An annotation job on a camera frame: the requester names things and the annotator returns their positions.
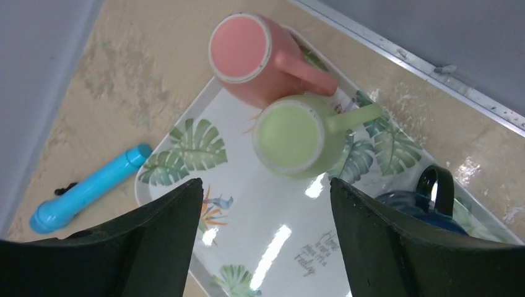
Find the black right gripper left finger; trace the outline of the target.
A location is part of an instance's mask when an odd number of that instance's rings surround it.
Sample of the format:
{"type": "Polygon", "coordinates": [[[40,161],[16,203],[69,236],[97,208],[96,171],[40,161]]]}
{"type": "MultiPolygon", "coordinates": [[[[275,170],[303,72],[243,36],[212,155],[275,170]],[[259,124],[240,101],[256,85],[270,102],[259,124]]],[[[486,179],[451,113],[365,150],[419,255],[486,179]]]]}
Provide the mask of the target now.
{"type": "Polygon", "coordinates": [[[2,296],[182,296],[202,180],[64,239],[1,241],[2,296]]]}

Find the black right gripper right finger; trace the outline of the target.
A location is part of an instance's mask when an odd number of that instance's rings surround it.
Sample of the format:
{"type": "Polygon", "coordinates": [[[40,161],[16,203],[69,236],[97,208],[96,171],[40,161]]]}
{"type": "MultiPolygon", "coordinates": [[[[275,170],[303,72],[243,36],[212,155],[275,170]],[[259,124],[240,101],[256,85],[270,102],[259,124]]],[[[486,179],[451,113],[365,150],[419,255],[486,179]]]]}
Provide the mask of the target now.
{"type": "Polygon", "coordinates": [[[524,246],[425,223],[338,178],[330,198],[353,296],[524,295],[524,246]]]}

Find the dark blue mug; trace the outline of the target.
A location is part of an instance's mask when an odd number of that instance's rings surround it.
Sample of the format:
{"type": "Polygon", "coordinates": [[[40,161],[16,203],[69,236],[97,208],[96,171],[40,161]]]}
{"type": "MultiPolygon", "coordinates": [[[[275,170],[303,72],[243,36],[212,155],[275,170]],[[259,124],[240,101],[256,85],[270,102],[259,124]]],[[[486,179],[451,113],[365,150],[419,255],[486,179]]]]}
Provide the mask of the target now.
{"type": "Polygon", "coordinates": [[[451,173],[430,165],[420,175],[414,191],[391,191],[375,200],[425,223],[466,235],[465,229],[453,219],[454,194],[451,173]]]}

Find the light green ceramic mug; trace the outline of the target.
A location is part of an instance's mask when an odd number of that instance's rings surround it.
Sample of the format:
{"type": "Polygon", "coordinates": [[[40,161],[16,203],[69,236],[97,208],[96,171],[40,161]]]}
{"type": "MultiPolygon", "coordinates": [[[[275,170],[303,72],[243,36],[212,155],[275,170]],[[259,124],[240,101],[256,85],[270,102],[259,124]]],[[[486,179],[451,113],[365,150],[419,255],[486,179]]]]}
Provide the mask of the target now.
{"type": "Polygon", "coordinates": [[[381,114],[377,103],[337,113],[317,96],[284,97],[259,115],[253,129],[253,148],[270,171],[294,179],[313,178],[339,161],[348,130],[381,114]]]}

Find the pink ceramic mug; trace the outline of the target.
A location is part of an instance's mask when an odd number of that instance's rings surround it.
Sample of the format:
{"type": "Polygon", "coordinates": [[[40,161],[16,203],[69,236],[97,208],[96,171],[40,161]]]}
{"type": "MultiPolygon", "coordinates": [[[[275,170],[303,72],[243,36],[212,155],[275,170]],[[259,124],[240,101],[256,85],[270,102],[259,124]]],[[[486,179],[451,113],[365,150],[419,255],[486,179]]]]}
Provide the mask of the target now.
{"type": "Polygon", "coordinates": [[[221,84],[259,109],[291,95],[330,97],[337,90],[335,79],[307,63],[288,30],[260,14],[224,18],[210,36],[208,58],[221,84]]]}

